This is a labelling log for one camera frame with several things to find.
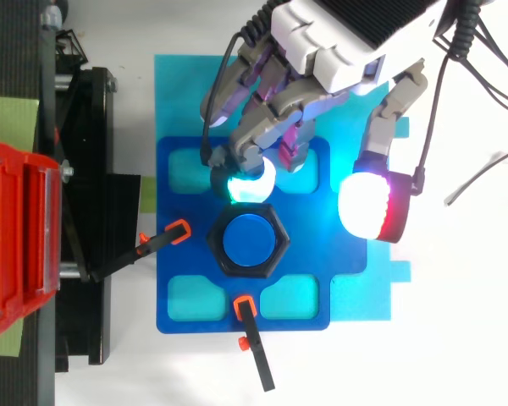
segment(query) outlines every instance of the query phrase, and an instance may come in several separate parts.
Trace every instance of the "hexagonal nut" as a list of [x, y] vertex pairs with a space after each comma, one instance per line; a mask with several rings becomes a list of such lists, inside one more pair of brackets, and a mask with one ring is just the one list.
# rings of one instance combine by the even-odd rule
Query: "hexagonal nut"
[[[224, 232], [228, 225], [244, 214], [256, 214], [263, 217], [273, 227], [275, 246], [271, 255], [257, 266], [241, 266], [233, 262], [224, 250]], [[279, 264], [290, 246], [288, 236], [273, 206], [259, 203], [235, 203], [224, 208], [207, 235], [207, 244], [211, 249], [222, 272], [228, 277], [268, 278]]]

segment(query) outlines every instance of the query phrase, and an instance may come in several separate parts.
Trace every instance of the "orange clamp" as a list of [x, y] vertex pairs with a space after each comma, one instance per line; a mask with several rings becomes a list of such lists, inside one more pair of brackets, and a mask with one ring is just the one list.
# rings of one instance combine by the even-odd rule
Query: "orange clamp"
[[239, 337], [239, 348], [241, 351], [248, 351], [251, 349], [251, 345], [248, 343], [248, 338]]
[[176, 222], [172, 222], [164, 230], [165, 231], [169, 231], [170, 229], [175, 228], [177, 226], [183, 226], [185, 228], [185, 230], [186, 230], [186, 234], [183, 235], [182, 237], [177, 238], [175, 241], [173, 241], [171, 243], [172, 245], [180, 244], [183, 241], [185, 241], [186, 239], [189, 239], [190, 236], [192, 235], [192, 229], [190, 227], [190, 224], [188, 224], [188, 222], [186, 220], [182, 219], [182, 218], [177, 220]]
[[139, 233], [139, 242], [140, 244], [148, 243], [151, 240], [145, 233]]
[[254, 317], [256, 317], [257, 310], [256, 310], [256, 305], [254, 304], [254, 299], [252, 298], [252, 296], [250, 296], [248, 294], [244, 294], [243, 296], [240, 296], [234, 300], [234, 309], [235, 309], [235, 315], [237, 315], [237, 320], [243, 321], [243, 317], [240, 315], [240, 311], [239, 311], [239, 303], [242, 303], [242, 302], [248, 302], [251, 304], [252, 314], [254, 315]]

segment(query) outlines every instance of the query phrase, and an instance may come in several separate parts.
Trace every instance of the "black clamp handle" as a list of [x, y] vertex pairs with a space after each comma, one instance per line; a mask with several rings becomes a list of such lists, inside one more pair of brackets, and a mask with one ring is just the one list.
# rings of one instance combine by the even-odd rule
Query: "black clamp handle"
[[254, 355], [257, 373], [262, 381], [263, 391], [272, 391], [274, 386], [273, 376], [269, 368], [268, 358], [263, 349], [260, 331], [256, 324], [256, 306], [251, 296], [240, 296], [234, 301], [235, 314], [239, 321], [245, 325], [246, 337], [239, 338], [240, 349], [246, 351], [250, 349]]
[[100, 268], [90, 271], [91, 278], [94, 282], [100, 282], [105, 277], [120, 271], [125, 266], [133, 264], [137, 260], [144, 258], [153, 252], [157, 252], [166, 245], [177, 245], [191, 236], [190, 225], [185, 220], [178, 220], [169, 224], [163, 233], [148, 238], [145, 234], [141, 234], [141, 245], [133, 250], [123, 253], [114, 260], [104, 264]]

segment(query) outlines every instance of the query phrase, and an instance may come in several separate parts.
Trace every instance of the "robotic hand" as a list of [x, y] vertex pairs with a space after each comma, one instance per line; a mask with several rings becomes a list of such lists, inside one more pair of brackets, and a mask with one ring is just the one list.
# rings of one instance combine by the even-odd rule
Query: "robotic hand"
[[[261, 177], [262, 152], [281, 137], [279, 160], [288, 171], [299, 170], [317, 116], [345, 103], [351, 93], [365, 95], [394, 80], [395, 86], [367, 122], [354, 168], [391, 183], [387, 158], [395, 124], [428, 86], [422, 74], [425, 48], [457, 19], [449, 58], [466, 58], [483, 3], [490, 2], [269, 0], [235, 35], [245, 39], [239, 57], [226, 68], [232, 40], [202, 103], [206, 128], [201, 155], [212, 168], [212, 178]], [[259, 86], [251, 95], [258, 78]], [[229, 144], [212, 151], [208, 127], [224, 123], [249, 96]], [[421, 193], [422, 167], [414, 178], [402, 176], [397, 183], [408, 199]], [[389, 239], [399, 239], [401, 233], [394, 230]]]

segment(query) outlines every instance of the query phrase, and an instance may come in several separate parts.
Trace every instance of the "blue plastic board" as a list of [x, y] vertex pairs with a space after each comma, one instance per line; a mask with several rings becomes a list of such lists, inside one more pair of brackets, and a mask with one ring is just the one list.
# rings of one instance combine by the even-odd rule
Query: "blue plastic board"
[[[353, 96], [322, 116], [300, 172], [287, 173], [278, 166], [276, 150], [267, 151], [277, 165], [268, 203], [284, 224], [290, 247], [268, 279], [226, 277], [206, 242], [224, 203], [213, 196], [197, 150], [199, 103], [219, 62], [220, 57], [155, 58], [157, 228], [163, 230], [177, 218], [192, 226], [189, 240], [157, 256], [158, 329], [241, 331], [232, 305], [241, 294], [254, 297], [261, 330], [319, 330], [331, 320], [389, 320], [391, 283], [410, 281], [409, 264], [391, 261], [387, 244], [350, 236], [340, 224], [336, 194], [351, 172], [367, 117], [388, 87]], [[225, 142], [238, 121], [237, 113], [212, 129], [213, 145]], [[400, 136], [408, 135], [407, 119], [401, 119], [398, 130]], [[234, 237], [240, 238], [237, 230]]]

